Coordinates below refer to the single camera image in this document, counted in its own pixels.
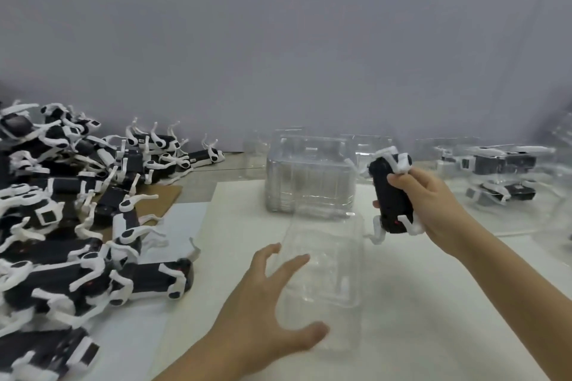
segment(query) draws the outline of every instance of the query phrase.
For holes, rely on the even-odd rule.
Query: gray wall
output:
[[[570,99],[570,24],[571,0],[0,0],[0,82],[227,150],[281,125],[517,140]]]

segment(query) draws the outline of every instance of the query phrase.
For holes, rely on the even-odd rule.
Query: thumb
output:
[[[403,190],[409,197],[423,195],[426,191],[425,187],[419,184],[419,181],[409,174],[389,174],[387,181],[395,188]]]
[[[287,332],[284,355],[309,351],[321,342],[329,333],[329,327],[323,322],[313,322],[301,330]]]

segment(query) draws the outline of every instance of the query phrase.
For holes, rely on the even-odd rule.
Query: white table surface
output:
[[[192,247],[208,203],[175,204],[162,225],[169,245],[153,248],[141,263],[168,262],[184,257]],[[148,298],[108,307],[88,328],[101,347],[97,360],[84,374],[70,374],[66,381],[143,381],[149,372],[169,316],[177,303],[166,298]]]
[[[290,217],[264,208],[263,181],[219,183],[196,244],[195,285],[165,327],[149,378],[212,326],[255,250],[281,241]],[[358,186],[355,210],[371,232],[373,187]],[[572,271],[528,236],[504,241],[572,296]],[[256,380],[546,380],[461,264],[425,236],[366,241],[362,342],[352,358],[318,352],[281,360]]]

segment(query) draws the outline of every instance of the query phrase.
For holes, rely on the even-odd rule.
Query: right hand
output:
[[[464,210],[447,184],[416,167],[408,174],[390,174],[387,180],[407,194],[429,238],[445,253],[457,257],[461,235],[480,224]]]

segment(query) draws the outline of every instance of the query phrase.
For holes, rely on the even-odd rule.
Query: finger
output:
[[[427,193],[427,189],[409,174],[389,174],[387,181],[395,188],[403,190],[409,197],[423,196]]]
[[[295,352],[309,351],[323,341],[329,333],[329,327],[323,322],[314,322],[301,330],[287,330],[284,337],[282,356]]]
[[[270,256],[278,253],[280,248],[282,248],[282,244],[276,243],[258,250],[252,257],[251,270],[256,274],[266,274],[266,261]]]
[[[280,268],[278,268],[276,272],[270,276],[270,281],[273,287],[275,287],[276,291],[278,291],[278,294],[290,281],[292,276],[294,276],[296,271],[306,265],[309,260],[310,255],[297,256],[289,261],[284,262]]]
[[[418,167],[412,167],[409,170],[409,174],[413,176],[422,186],[427,187],[431,182],[435,180],[435,177],[431,172],[424,171]]]

